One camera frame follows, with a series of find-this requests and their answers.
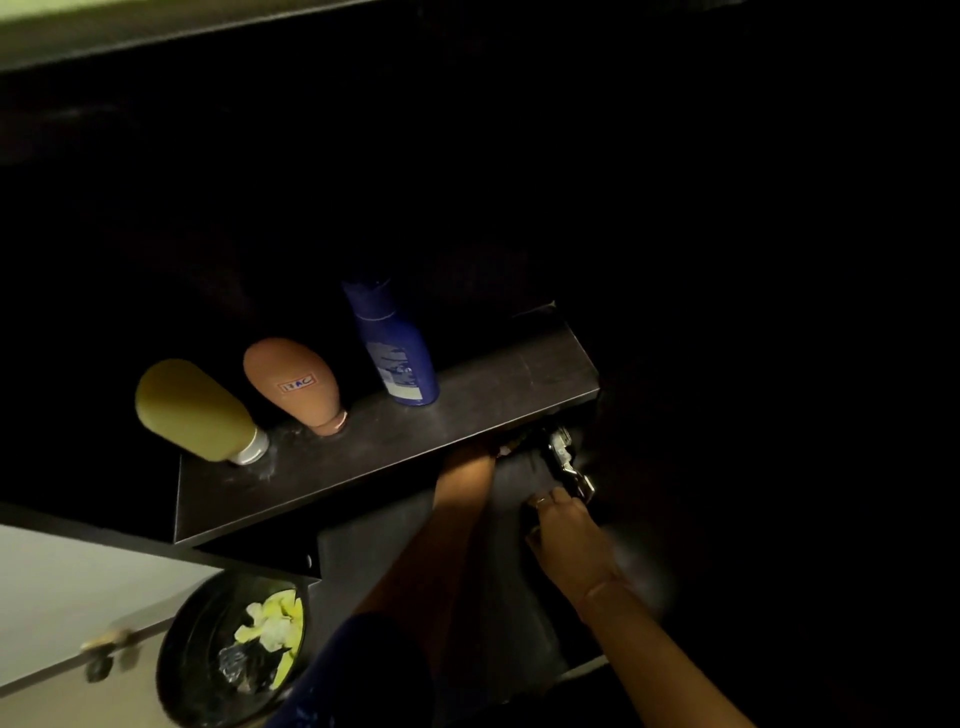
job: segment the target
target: sticker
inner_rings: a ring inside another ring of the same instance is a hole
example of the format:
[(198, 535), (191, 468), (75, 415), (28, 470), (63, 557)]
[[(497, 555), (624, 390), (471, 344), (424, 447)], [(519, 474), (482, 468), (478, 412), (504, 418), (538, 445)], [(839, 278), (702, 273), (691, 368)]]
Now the sticker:
[(370, 342), (367, 351), (383, 379), (383, 386), (394, 397), (401, 400), (422, 400), (423, 394), (417, 385), (417, 378), (410, 368), (407, 352), (390, 344)]
[(317, 378), (313, 376), (311, 372), (308, 375), (303, 375), (300, 378), (292, 379), (291, 381), (285, 381), (282, 384), (278, 384), (277, 387), (280, 388), (281, 392), (296, 392), (299, 389), (304, 387), (309, 387), (312, 384), (317, 383)]

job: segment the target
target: bottle cap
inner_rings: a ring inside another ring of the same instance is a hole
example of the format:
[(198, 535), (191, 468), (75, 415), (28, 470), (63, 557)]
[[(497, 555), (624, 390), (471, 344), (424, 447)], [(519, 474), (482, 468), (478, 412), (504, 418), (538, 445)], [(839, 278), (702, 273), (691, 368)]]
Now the bottle cap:
[(371, 281), (343, 281), (341, 286), (354, 315), (364, 321), (389, 319), (396, 313), (396, 303), (390, 292), (390, 279)]

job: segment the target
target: clothing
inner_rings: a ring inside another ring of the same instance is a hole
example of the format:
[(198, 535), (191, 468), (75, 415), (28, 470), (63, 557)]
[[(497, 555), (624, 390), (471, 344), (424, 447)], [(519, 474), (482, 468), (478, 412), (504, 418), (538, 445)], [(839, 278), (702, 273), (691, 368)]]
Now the clothing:
[(392, 619), (344, 622), (266, 728), (429, 726), (433, 680), (420, 648)]

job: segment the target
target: tan bottle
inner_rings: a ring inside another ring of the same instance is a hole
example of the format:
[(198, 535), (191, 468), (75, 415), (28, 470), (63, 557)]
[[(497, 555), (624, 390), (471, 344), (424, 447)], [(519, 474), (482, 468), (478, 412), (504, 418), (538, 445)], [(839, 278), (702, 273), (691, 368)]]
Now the tan bottle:
[(261, 395), (318, 435), (336, 434), (347, 421), (336, 378), (303, 344), (280, 338), (258, 341), (244, 354), (243, 369)]

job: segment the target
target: shelf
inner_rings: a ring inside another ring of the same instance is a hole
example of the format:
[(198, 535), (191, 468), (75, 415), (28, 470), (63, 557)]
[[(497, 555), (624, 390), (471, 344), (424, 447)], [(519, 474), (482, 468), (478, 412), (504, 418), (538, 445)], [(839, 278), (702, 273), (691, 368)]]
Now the shelf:
[(596, 370), (555, 308), (507, 329), (497, 348), (438, 372), (433, 404), (409, 407), (380, 392), (355, 402), (344, 431), (324, 439), (285, 422), (270, 430), (267, 454), (243, 468), (184, 455), (176, 543), (202, 544), (427, 452), (596, 399)]

